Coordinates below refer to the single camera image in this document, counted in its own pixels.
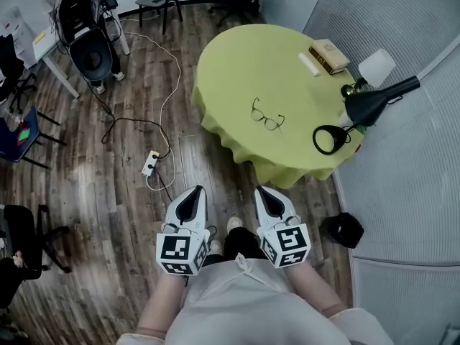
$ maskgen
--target gray wall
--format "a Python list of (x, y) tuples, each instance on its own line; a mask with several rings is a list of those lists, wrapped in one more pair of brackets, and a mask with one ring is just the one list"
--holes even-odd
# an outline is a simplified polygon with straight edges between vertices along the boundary
[(379, 48), (395, 59), (384, 87), (417, 75), (460, 32), (460, 0), (319, 0), (303, 30), (357, 64)]
[(261, 15), (269, 24), (302, 32), (318, 0), (262, 0)]
[[(319, 0), (304, 32), (335, 42), (355, 76), (360, 61), (388, 50), (397, 67), (385, 87), (459, 38), (460, 0)], [(364, 227), (351, 251), (355, 304), (397, 345), (438, 344), (460, 324), (459, 119), (460, 47), (384, 111), (335, 174), (343, 209)]]

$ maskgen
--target white lampshade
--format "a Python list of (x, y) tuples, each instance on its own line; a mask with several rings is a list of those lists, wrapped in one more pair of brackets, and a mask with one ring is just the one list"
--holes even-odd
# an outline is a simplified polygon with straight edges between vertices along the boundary
[(372, 87), (378, 88), (396, 66), (388, 51), (379, 49), (358, 65), (361, 76)]

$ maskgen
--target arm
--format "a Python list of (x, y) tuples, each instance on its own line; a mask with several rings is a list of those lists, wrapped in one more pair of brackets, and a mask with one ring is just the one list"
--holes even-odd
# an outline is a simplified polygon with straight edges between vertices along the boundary
[(285, 274), (295, 293), (322, 312), (325, 317), (329, 318), (346, 309), (334, 289), (308, 262), (285, 268)]
[(184, 288), (183, 277), (162, 273), (153, 295), (144, 308), (136, 334), (164, 340), (175, 317), (179, 314)]

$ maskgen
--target white box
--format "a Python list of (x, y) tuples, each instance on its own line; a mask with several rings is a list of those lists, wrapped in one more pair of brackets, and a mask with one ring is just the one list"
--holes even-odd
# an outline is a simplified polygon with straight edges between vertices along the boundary
[(168, 274), (196, 276), (208, 255), (209, 231), (192, 234), (158, 234), (157, 262)]
[(257, 229), (260, 248), (275, 268), (283, 268), (304, 262), (311, 249), (307, 226), (298, 224), (279, 229)]

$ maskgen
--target yellow tablecloth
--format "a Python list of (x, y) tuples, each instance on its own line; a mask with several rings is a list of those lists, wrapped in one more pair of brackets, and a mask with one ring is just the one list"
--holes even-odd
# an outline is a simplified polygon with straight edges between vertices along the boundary
[[(339, 125), (340, 88), (354, 79), (348, 71), (329, 75), (318, 63), (321, 75), (313, 77), (298, 58), (302, 52), (315, 60), (308, 52), (312, 41), (291, 29), (250, 24), (221, 33), (200, 56), (192, 101), (204, 114), (201, 124), (220, 136), (235, 162), (251, 161), (261, 184), (289, 188), (305, 174), (324, 180), (362, 140), (353, 131), (351, 142), (331, 156), (313, 145), (316, 127)], [(256, 97), (265, 116), (285, 117), (280, 128), (270, 131), (253, 120)], [(321, 133), (318, 142), (328, 149), (332, 141)]]

